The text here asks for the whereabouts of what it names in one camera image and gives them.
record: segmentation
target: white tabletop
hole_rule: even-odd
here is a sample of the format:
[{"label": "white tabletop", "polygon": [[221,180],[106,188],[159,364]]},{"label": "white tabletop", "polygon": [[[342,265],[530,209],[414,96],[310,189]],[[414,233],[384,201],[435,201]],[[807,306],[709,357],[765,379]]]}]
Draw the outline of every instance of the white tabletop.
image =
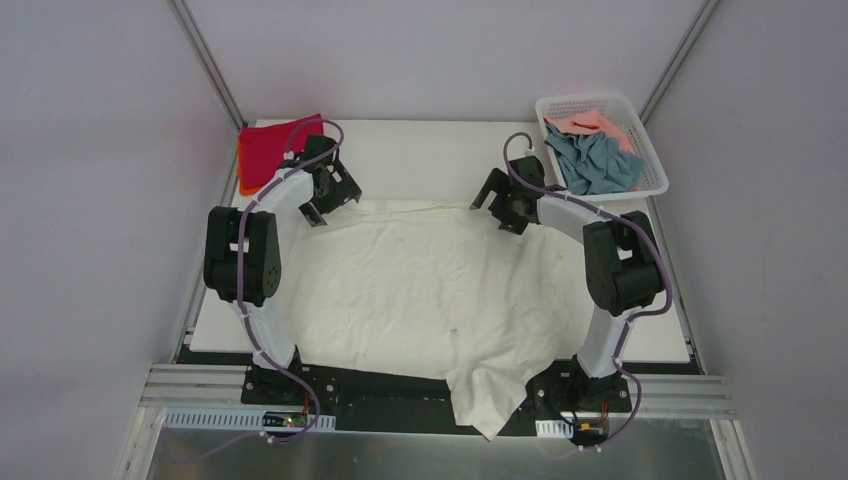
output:
[{"label": "white tabletop", "polygon": [[[257,126],[279,123],[262,120]],[[338,122],[345,132],[341,160],[362,188],[363,198],[382,200],[435,200],[471,202],[489,171],[502,167],[503,142],[510,134],[524,131],[533,137],[536,154],[555,183],[552,166],[542,144],[539,126],[511,122],[425,122],[348,120]],[[338,138],[326,126],[328,135]],[[524,140],[516,139],[510,148],[513,158],[523,155]],[[235,206],[247,204],[236,193]],[[641,210],[648,213],[644,200],[606,204],[615,213]],[[575,275],[583,275],[582,268]],[[662,305],[664,294],[653,307]],[[591,302],[588,294],[574,301]],[[214,291],[207,290],[195,325],[190,348],[196,352],[252,351],[250,342],[230,307]],[[689,354],[676,309],[640,319],[624,350],[631,362],[688,362]]]}]

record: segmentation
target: folded red fabric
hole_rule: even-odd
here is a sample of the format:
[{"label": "folded red fabric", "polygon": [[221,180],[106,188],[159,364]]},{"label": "folded red fabric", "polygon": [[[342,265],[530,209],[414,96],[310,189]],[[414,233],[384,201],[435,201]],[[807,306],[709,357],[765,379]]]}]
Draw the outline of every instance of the folded red fabric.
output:
[{"label": "folded red fabric", "polygon": [[[238,140],[239,193],[252,195],[274,177],[283,161],[286,141],[301,123],[321,118],[320,113],[289,123],[269,127],[244,127]],[[291,150],[300,152],[309,135],[323,135],[324,124],[315,122],[301,128],[292,140]]]}]

